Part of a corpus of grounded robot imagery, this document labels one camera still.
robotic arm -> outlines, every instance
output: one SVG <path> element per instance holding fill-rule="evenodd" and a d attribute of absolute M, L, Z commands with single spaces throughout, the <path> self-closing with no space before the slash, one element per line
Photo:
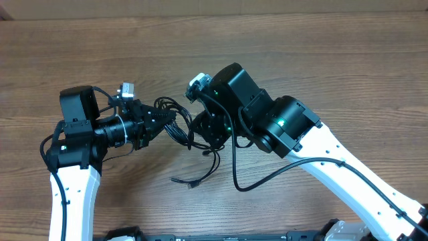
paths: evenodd
<path fill-rule="evenodd" d="M 94 91 L 108 97 L 108 108 L 114 109 L 112 116 L 98 119 L 107 108 L 98 110 Z M 350 226 L 337 223 L 321 240 L 360 240 L 369 232 L 378 240 L 421 240 L 428 235 L 421 227 L 427 225 L 427 211 L 421 204 L 393 189 L 361 163 L 299 100 L 291 96 L 272 100 L 239 64 L 224 68 L 213 78 L 199 74 L 190 82 L 185 96 L 205 107 L 194 120 L 190 118 L 189 136 L 198 133 L 213 152 L 231 138 L 233 180 L 239 191 L 249 191 L 301 165 L 365 223 L 353 226 L 351 229 L 359 230 L 353 230 L 352 235 L 346 232 Z M 132 143 L 133 150 L 146 147 L 163 129 L 170 134 L 176 114 L 184 115 L 186 110 L 141 104 L 133 100 L 133 85 L 127 83 L 116 96 L 91 86 L 63 90 L 60 102 L 64 121 L 58 123 L 51 136 L 52 145 L 46 156 L 43 145 L 49 138 L 41 146 L 43 160 L 52 173 L 49 241 L 92 240 L 94 202 L 107 148 L 126 143 Z M 61 131 L 66 135 L 64 140 L 58 140 Z M 237 136 L 250 140 L 248 146 L 255 143 L 262 151 L 273 151 L 291 164 L 249 187 L 240 187 L 236 176 Z M 119 236 L 142 240 L 135 227 L 109 233 L 105 240 L 118 240 L 115 237 Z"/>

white plastic casing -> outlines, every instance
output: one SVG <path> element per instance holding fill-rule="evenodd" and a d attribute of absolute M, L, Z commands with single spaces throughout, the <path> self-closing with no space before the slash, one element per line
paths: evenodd
<path fill-rule="evenodd" d="M 406 211 L 413 221 L 419 223 L 421 220 L 418 211 L 422 205 L 399 193 L 374 174 L 339 143 L 326 125 L 322 125 L 320 129 L 312 127 L 300 144 L 303 148 L 299 152 L 291 151 L 286 156 L 291 162 L 311 157 L 345 161 L 372 181 L 394 204 Z M 307 163 L 301 167 L 348 205 L 378 240 L 396 240 L 401 234 L 408 236 L 414 230 L 408 221 L 396 216 L 396 211 L 379 194 L 345 167 L 327 162 Z"/>
<path fill-rule="evenodd" d="M 93 239 L 94 204 L 100 174 L 92 167 L 80 169 L 80 166 L 62 167 L 58 169 L 58 177 L 66 192 L 67 229 L 66 241 L 89 241 Z M 49 241 L 61 240 L 62 232 L 62 200 L 60 189 L 51 175 L 52 215 Z"/>

black wire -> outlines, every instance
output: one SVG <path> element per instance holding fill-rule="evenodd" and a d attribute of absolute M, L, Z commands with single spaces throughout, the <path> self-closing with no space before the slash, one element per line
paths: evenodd
<path fill-rule="evenodd" d="M 170 123 L 165 125 L 165 131 L 168 133 L 168 135 L 171 137 L 172 140 L 174 140 L 175 142 L 177 142 L 180 145 L 186 146 L 188 148 L 188 150 L 191 150 L 192 147 L 204 150 L 203 155 L 208 155 L 210 153 L 214 153 L 213 164 L 212 164 L 210 170 L 208 170 L 208 172 L 204 176 L 202 176 L 198 179 L 191 180 L 191 181 L 185 181 L 182 179 L 171 178 L 171 181 L 174 181 L 177 183 L 186 183 L 186 184 L 189 184 L 189 187 L 198 186 L 204 179 L 206 179 L 208 176 L 213 174 L 218 169 L 218 167 L 220 165 L 220 154 L 218 154 L 218 151 L 222 150 L 224 148 L 224 146 L 222 146 L 219 149 L 214 149 L 214 148 L 212 148 L 211 144 L 210 145 L 204 145 L 204 144 L 196 142 L 195 141 L 195 134 L 191 128 L 191 123 L 193 121 L 191 113 L 186 108 L 181 106 L 174 99 L 166 97 L 166 96 L 162 96 L 162 97 L 157 98 L 154 101 L 153 106 L 158 108 L 158 109 L 161 109 L 161 110 L 173 110 L 176 113 L 178 113 L 179 115 L 181 115 L 183 117 L 183 119 L 185 120 L 186 126 L 189 130 L 187 133 L 178 126 L 178 124 L 175 120 L 172 120 Z"/>
<path fill-rule="evenodd" d="M 271 173 L 267 177 L 264 177 L 260 181 L 254 183 L 253 185 L 250 185 L 250 186 L 244 187 L 244 188 L 240 187 L 238 182 L 237 182 L 237 175 L 236 175 L 236 148 L 235 148 L 235 143 L 234 143 L 234 142 L 236 142 L 236 138 L 235 138 L 235 133 L 233 131 L 232 118 L 230 117 L 230 114 L 228 113 L 228 111 L 220 103 L 218 103 L 216 100 L 214 100 L 213 98 L 211 98 L 210 96 L 207 96 L 206 94 L 204 94 L 202 92 L 199 92 L 199 94 L 201 96 L 203 96 L 204 98 L 210 100 L 214 104 L 216 104 L 218 107 L 220 107 L 223 110 L 223 112 L 226 114 L 227 118 L 229 119 L 229 122 L 230 122 L 230 125 L 232 128 L 232 142 L 233 142 L 232 143 L 233 184 L 235 185 L 235 187 L 238 191 L 250 191 L 250 190 L 260 186 L 261 184 L 271 180 L 272 178 L 276 177 L 277 175 L 279 175 L 279 174 L 281 174 L 287 170 L 290 170 L 291 168 L 297 167 L 297 166 L 305 164 L 305 163 L 311 163 L 311 162 L 335 163 L 338 165 L 338 167 L 345 167 L 348 170 L 350 170 L 351 172 L 355 173 L 365 183 L 367 183 L 367 185 L 370 186 L 382 199 L 384 199 L 386 201 L 386 203 L 389 204 L 390 207 L 392 207 L 397 212 L 397 214 L 398 214 L 397 216 L 399 218 L 404 218 L 406 221 L 408 221 L 410 223 L 410 225 L 412 225 L 413 227 L 415 227 L 416 229 L 418 229 L 419 231 L 424 233 L 424 235 L 428 236 L 428 232 L 426 230 L 424 230 L 422 227 L 420 227 L 420 225 L 418 225 L 409 216 L 407 216 L 406 212 L 402 211 L 397 205 L 395 205 L 373 182 L 371 182 L 359 170 L 357 170 L 353 166 L 347 164 L 345 161 L 339 161 L 336 159 L 325 158 L 325 157 L 315 157 L 315 158 L 303 159 L 303 160 L 291 163 L 289 165 L 286 165 L 285 167 L 282 167 L 281 169 L 278 169 L 277 171 Z"/>
<path fill-rule="evenodd" d="M 60 133 L 62 133 L 64 130 L 60 130 L 58 131 L 58 127 L 62 126 L 62 123 L 64 121 L 60 121 L 57 124 L 57 128 L 56 131 L 54 132 L 55 136 L 60 135 Z M 43 159 L 43 161 L 45 162 L 47 168 L 49 169 L 49 171 L 51 171 L 51 174 L 53 176 L 53 178 L 55 179 L 57 185 L 58 185 L 58 189 L 60 190 L 60 194 L 61 194 L 61 202 L 62 202 L 62 231 L 61 231 L 61 241 L 66 241 L 66 232 L 67 232 L 67 199 L 66 199 L 66 192 L 64 191 L 64 187 L 62 185 L 62 182 L 60 180 L 60 178 L 58 177 L 58 174 L 52 171 L 51 165 L 50 163 L 48 163 L 47 158 L 46 158 L 46 154 L 44 151 L 44 147 L 45 144 L 52 139 L 52 137 L 54 136 L 54 134 L 46 137 L 41 143 L 40 143 L 40 155 L 41 158 Z"/>
<path fill-rule="evenodd" d="M 61 230 L 61 241 L 66 241 L 66 232 L 67 232 L 67 199 L 66 192 L 64 191 L 64 187 L 62 186 L 62 182 L 60 177 L 58 177 L 57 173 L 52 173 L 53 178 L 55 178 L 56 183 L 58 184 L 58 188 L 60 189 L 61 200 L 62 200 L 62 230 Z"/>
<path fill-rule="evenodd" d="M 132 145 L 131 145 L 131 151 L 130 151 L 130 152 L 128 152 L 127 154 L 118 155 L 118 156 L 115 156 L 115 157 L 109 157 L 109 158 L 107 158 L 107 159 L 103 160 L 102 162 L 104 163 L 104 162 L 106 162 L 106 161 L 108 161 L 108 160 L 111 160 L 111 159 L 114 159 L 114 158 L 118 158 L 118 157 L 125 157 L 125 156 L 127 156 L 127 155 L 131 154 L 131 153 L 134 151 L 134 144 L 133 144 L 132 142 L 130 142 L 130 141 L 127 141 L 126 143 L 132 144 Z"/>
<path fill-rule="evenodd" d="M 254 134 L 248 129 L 247 125 L 245 124 L 245 122 L 242 119 L 242 114 L 241 114 L 242 109 L 243 109 L 243 106 L 240 106 L 238 108 L 238 119 L 239 119 L 239 122 L 241 123 L 241 126 L 245 130 L 245 132 L 247 133 L 247 135 L 249 137 L 252 137 L 252 136 L 254 136 Z"/>
<path fill-rule="evenodd" d="M 110 110 L 111 108 L 113 108 L 113 106 L 107 106 L 106 108 L 102 108 L 100 111 L 98 111 L 98 113 L 103 113 L 106 110 Z"/>
<path fill-rule="evenodd" d="M 238 144 L 238 140 L 237 140 L 238 137 L 235 137 L 235 138 L 236 138 L 235 145 L 236 145 L 237 148 L 248 148 L 248 147 L 251 147 L 254 144 L 254 142 L 250 141 L 247 145 L 245 145 L 245 146 L 242 147 L 242 146 L 240 146 Z"/>
<path fill-rule="evenodd" d="M 92 90 L 98 91 L 98 92 L 102 93 L 103 95 L 107 96 L 109 104 L 113 104 L 113 98 L 107 92 L 103 91 L 101 88 L 99 88 L 97 86 L 93 86 Z M 114 119 L 116 117 L 116 107 L 112 106 L 112 108 L 113 108 L 113 114 L 111 116 L 106 117 L 106 118 L 102 118 L 100 120 L 96 120 L 96 122 L 97 123 L 107 123 L 107 122 L 111 121 L 112 119 Z M 109 109 L 108 107 L 103 108 L 99 113 L 106 111 L 108 109 Z"/>

wooden table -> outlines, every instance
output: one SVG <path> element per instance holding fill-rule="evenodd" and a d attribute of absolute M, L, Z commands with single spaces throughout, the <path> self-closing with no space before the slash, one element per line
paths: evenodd
<path fill-rule="evenodd" d="M 144 103 L 170 96 L 197 114 L 202 106 L 183 98 L 188 81 L 232 62 L 272 97 L 300 99 L 386 182 L 428 202 L 427 13 L 2 21 L 0 240 L 47 240 L 51 187 L 39 144 L 62 118 L 60 90 L 89 84 L 115 93 L 133 82 Z M 133 225 L 146 234 L 259 234 L 358 221 L 301 169 L 240 193 L 230 143 L 221 156 L 219 170 L 195 189 L 169 178 L 200 177 L 212 157 L 165 133 L 106 162 L 95 234 Z M 239 181 L 286 163 L 256 147 L 238 150 Z"/>

tangled cables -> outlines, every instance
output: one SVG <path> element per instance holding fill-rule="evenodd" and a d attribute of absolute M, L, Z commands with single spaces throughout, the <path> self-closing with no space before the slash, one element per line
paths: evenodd
<path fill-rule="evenodd" d="M 219 149 L 214 149 L 212 148 L 211 144 L 204 145 L 196 142 L 195 134 L 191 129 L 192 115 L 188 110 L 186 110 L 186 108 L 181 106 L 179 103 L 177 103 L 177 101 L 173 100 L 172 98 L 169 98 L 166 96 L 159 97 L 154 101 L 154 107 L 161 110 L 175 111 L 177 114 L 180 114 L 182 118 L 185 120 L 185 123 L 189 130 L 187 133 L 178 126 L 175 120 L 165 125 L 165 131 L 174 141 L 176 141 L 180 145 L 186 146 L 188 150 L 191 150 L 192 147 L 200 150 L 204 150 L 202 152 L 203 155 L 214 153 L 214 160 L 210 170 L 201 178 L 198 178 L 192 181 L 184 181 L 177 178 L 171 178 L 171 181 L 174 181 L 176 183 L 188 184 L 189 188 L 197 187 L 204 179 L 206 179 L 208 176 L 213 174 L 217 170 L 217 168 L 220 166 L 220 154 L 218 153 L 218 151 L 223 150 L 224 146 L 222 146 Z"/>

